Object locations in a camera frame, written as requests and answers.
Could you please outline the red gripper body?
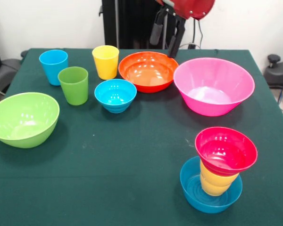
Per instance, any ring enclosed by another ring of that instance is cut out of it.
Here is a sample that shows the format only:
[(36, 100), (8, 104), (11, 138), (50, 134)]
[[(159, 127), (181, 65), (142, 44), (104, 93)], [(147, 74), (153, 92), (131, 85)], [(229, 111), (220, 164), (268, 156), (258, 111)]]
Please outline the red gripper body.
[(190, 17), (200, 20), (211, 11), (215, 0), (157, 0), (157, 3), (186, 20)]

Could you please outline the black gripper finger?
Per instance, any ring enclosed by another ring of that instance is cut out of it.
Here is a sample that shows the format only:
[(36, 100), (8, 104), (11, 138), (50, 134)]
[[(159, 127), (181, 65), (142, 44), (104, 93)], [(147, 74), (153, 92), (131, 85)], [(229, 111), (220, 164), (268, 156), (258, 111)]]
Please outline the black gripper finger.
[(150, 44), (151, 45), (158, 45), (159, 39), (162, 33), (163, 29), (163, 22), (166, 16), (166, 10), (165, 8), (161, 8), (155, 17), (154, 24), (152, 27), (151, 31), (151, 36), (150, 36)]
[(176, 58), (178, 49), (180, 47), (184, 32), (185, 32), (185, 22), (186, 20), (182, 17), (177, 17), (175, 21), (176, 32), (173, 34), (169, 47), (168, 47), (168, 57)]

